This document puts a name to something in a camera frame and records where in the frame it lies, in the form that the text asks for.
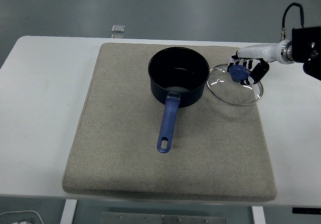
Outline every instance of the white table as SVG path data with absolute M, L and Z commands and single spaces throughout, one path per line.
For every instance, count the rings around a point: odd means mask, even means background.
M 236 47 L 254 44 L 20 38 L 0 69 L 0 195 L 108 199 L 68 194 L 61 186 L 98 51 L 105 42 Z M 264 95 L 257 105 L 277 198 L 266 203 L 210 204 L 321 207 L 321 82 L 306 75 L 302 64 L 274 62 L 262 83 Z

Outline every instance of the saucepan handle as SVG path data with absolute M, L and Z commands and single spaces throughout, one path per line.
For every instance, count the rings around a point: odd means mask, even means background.
M 165 110 L 162 126 L 160 127 L 157 150 L 161 153 L 167 153 L 171 149 L 177 109 L 181 103 L 180 95 L 171 96 L 168 94 L 165 100 Z

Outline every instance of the black saucepan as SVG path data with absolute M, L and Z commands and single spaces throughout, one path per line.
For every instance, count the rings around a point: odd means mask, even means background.
M 172 145 L 177 110 L 200 99 L 210 67 L 198 52 L 184 47 L 170 47 L 152 57 L 148 73 L 154 97 L 165 104 L 157 149 L 167 153 Z

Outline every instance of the handle hole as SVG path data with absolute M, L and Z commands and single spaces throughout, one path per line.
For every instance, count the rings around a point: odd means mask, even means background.
M 162 149 L 166 149 L 167 148 L 167 144 L 168 144 L 169 139 L 167 137 L 162 137 L 162 144 L 160 145 L 160 147 Z

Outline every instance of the beige mat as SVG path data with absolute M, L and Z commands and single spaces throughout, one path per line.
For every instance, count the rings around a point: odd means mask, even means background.
M 255 104 L 229 105 L 205 86 L 200 100 L 179 109 L 171 150 L 157 151 L 164 105 L 151 93 L 147 67 L 166 47 L 101 46 L 63 189 L 126 198 L 274 199 L 274 177 Z M 237 50 L 187 47 L 201 53 L 210 67 L 227 63 Z

